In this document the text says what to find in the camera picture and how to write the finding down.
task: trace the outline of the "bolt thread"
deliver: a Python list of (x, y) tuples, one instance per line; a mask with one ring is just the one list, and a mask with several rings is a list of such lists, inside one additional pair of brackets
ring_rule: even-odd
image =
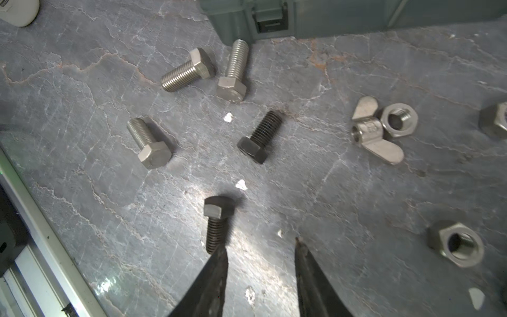
[(206, 252), (213, 254), (215, 249), (225, 243), (227, 237), (227, 218), (218, 219), (209, 217), (208, 231), (206, 233)]
[(189, 60), (165, 74), (160, 80), (160, 83), (165, 91), (175, 92), (189, 85), (199, 77), (197, 70), (192, 65), (192, 61)]
[(143, 149), (148, 143), (156, 142), (153, 134), (141, 118), (134, 118), (127, 122), (127, 129), (140, 149)]
[(261, 148), (265, 148), (281, 124), (282, 118), (276, 112), (268, 111), (250, 139)]
[(231, 56), (225, 73), (226, 77), (234, 77), (241, 81), (248, 59), (248, 44), (243, 40), (235, 40), (232, 44)]

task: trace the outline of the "hex nut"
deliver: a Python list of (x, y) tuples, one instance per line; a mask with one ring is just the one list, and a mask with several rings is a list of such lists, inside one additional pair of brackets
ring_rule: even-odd
[(388, 105), (380, 115), (380, 122), (390, 137), (401, 137), (414, 133), (418, 121), (417, 112), (404, 103)]
[(507, 139), (507, 102), (491, 105), (481, 110), (479, 127), (489, 136)]
[(456, 221), (434, 223), (428, 228), (427, 243), (459, 267), (477, 265), (484, 257), (484, 244), (479, 235)]

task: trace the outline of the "metal fastener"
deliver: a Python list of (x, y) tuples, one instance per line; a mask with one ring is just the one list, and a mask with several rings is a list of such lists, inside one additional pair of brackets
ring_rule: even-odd
[(390, 137), (414, 133), (419, 117), (417, 112), (404, 103), (394, 103), (382, 109), (380, 122)]
[(482, 109), (479, 127), (489, 136), (507, 139), (507, 102)]
[(215, 76), (215, 68), (208, 54), (198, 47), (190, 51), (189, 61), (165, 74), (160, 82), (165, 91), (175, 92), (199, 77), (208, 79), (213, 76)]
[(248, 44), (243, 40), (235, 40), (232, 44), (231, 56), (225, 77), (220, 77), (216, 95), (222, 99), (240, 102), (245, 98), (246, 86), (241, 82), (246, 61), (248, 60)]
[(282, 118), (275, 111), (268, 111), (251, 137), (244, 136), (239, 140), (238, 148), (256, 163), (264, 163), (268, 157), (268, 153), (264, 148), (273, 138), (281, 124)]
[(459, 267), (479, 264), (484, 257), (484, 244), (473, 230), (464, 224), (441, 220), (428, 228), (428, 246)]
[(225, 196), (213, 196), (204, 200), (204, 216), (208, 217), (206, 252), (213, 254), (225, 243), (228, 232), (228, 218), (234, 214), (234, 200)]
[(396, 144), (384, 140), (382, 122), (373, 115), (378, 109), (377, 100), (370, 96), (359, 99), (352, 120), (354, 142), (390, 164), (403, 161), (403, 150)]
[(138, 158), (147, 169), (163, 166), (171, 159), (172, 153), (167, 144), (157, 142), (141, 118), (130, 120), (127, 129), (141, 149)]

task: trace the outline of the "black bolt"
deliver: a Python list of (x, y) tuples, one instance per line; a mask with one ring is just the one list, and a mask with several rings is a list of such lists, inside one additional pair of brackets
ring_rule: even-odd
[(206, 232), (206, 252), (213, 254), (226, 242), (229, 230), (228, 218), (234, 214), (234, 200), (225, 196), (213, 196), (204, 200), (204, 215), (209, 217)]
[(208, 230), (206, 232), (206, 252), (213, 254), (216, 247), (225, 243), (227, 238), (228, 222), (227, 219), (208, 219)]
[(262, 164), (268, 157), (264, 150), (269, 141), (282, 124), (282, 118), (275, 111), (268, 111), (257, 126), (251, 137), (242, 137), (238, 142), (238, 148), (244, 154), (251, 157), (256, 163)]

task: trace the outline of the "green plastic case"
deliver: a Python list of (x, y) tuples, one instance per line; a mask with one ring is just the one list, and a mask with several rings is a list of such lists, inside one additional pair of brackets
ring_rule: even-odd
[(506, 0), (198, 0), (225, 45), (472, 22), (507, 13)]

